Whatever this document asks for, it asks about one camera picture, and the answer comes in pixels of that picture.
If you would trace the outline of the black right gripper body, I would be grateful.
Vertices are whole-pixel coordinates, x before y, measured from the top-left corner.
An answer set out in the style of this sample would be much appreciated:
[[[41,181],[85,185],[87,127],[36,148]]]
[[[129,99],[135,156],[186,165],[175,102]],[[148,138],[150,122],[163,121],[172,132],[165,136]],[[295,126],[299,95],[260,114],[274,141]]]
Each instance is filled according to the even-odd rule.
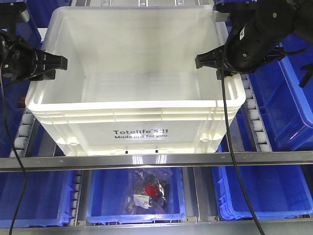
[[[224,45],[224,67],[250,73],[278,57],[281,15],[231,14],[232,30]]]

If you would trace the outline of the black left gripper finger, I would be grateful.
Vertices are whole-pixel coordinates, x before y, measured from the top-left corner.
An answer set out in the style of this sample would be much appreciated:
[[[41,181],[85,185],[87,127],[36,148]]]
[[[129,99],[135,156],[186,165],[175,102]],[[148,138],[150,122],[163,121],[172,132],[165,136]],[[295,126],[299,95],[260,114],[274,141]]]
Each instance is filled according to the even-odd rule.
[[[25,78],[30,81],[43,81],[43,80],[54,80],[56,76],[56,70],[44,71],[38,74],[33,74]]]
[[[67,70],[67,58],[64,56],[54,55],[42,50],[36,50],[35,55],[35,73]]]

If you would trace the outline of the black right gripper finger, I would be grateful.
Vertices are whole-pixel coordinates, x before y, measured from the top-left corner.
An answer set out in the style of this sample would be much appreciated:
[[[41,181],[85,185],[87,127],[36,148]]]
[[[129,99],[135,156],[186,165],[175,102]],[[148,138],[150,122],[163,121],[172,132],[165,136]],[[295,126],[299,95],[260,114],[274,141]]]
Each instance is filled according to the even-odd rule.
[[[241,74],[240,71],[233,68],[217,68],[216,75],[217,79],[222,79],[222,77],[234,76],[235,74]]]
[[[215,69],[225,68],[224,47],[215,48],[209,52],[198,54],[195,58],[196,68],[210,67]]]

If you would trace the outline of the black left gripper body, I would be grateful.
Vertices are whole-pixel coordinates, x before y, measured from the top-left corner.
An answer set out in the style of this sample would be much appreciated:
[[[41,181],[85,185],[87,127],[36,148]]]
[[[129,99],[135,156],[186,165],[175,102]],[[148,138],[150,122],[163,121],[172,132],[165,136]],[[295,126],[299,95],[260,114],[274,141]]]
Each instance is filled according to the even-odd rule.
[[[0,32],[1,74],[12,81],[23,81],[35,75],[36,48],[22,36]]]

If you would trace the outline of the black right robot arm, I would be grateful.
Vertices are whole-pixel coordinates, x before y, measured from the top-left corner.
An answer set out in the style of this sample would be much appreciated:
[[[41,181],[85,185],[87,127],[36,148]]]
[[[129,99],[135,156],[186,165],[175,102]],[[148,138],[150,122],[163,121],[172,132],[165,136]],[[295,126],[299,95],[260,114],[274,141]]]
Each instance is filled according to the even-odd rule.
[[[232,1],[214,5],[229,14],[232,30],[223,46],[195,58],[196,68],[215,68],[219,77],[253,73],[288,55],[279,44],[294,34],[313,42],[311,0]]]

